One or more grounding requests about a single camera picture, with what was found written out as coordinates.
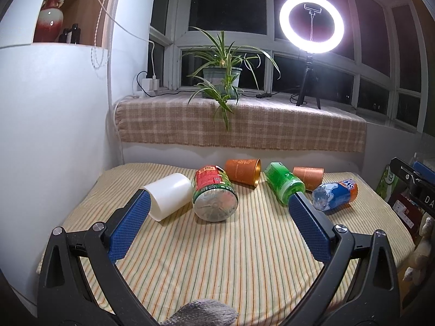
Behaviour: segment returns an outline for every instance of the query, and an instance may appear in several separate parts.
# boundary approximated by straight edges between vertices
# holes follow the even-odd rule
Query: stuffed toy
[[[408,258],[409,267],[403,277],[404,281],[412,282],[415,286],[420,285],[425,279],[426,267],[435,255],[434,219],[428,213],[421,219],[419,234],[421,241]]]

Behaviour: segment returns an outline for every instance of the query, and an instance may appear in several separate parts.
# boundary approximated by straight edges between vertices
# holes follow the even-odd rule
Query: white plastic cup
[[[181,173],[171,174],[143,187],[151,196],[150,216],[160,222],[192,201],[191,181]]]

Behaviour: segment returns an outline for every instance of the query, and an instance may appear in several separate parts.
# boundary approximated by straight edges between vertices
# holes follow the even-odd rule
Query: red vase
[[[62,23],[64,14],[59,9],[64,0],[46,0],[38,15],[36,22],[34,42],[55,42]]]

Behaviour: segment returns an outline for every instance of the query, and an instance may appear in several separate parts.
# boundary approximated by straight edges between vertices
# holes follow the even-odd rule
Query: plant pot
[[[227,71],[226,67],[218,67],[218,66],[211,66],[211,67],[204,67],[202,69],[204,78],[216,86],[216,89],[220,92],[220,94],[225,95],[227,92],[225,91],[225,88],[223,87],[222,80],[225,77],[225,73]],[[242,72],[241,68],[238,67],[232,67],[231,68],[231,75],[236,76],[236,79],[233,82],[233,86],[238,87],[239,86],[239,78],[240,73]],[[236,94],[234,91],[230,91],[231,99],[236,99]],[[202,92],[203,98],[211,98],[204,92]]]

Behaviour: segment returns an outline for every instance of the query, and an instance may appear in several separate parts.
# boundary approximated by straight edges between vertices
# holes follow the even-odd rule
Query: plaid blanket
[[[288,98],[241,97],[228,104],[230,129],[216,101],[190,94],[126,99],[116,110],[121,140],[135,143],[179,144],[278,150],[364,152],[366,121],[334,107],[295,106]]]

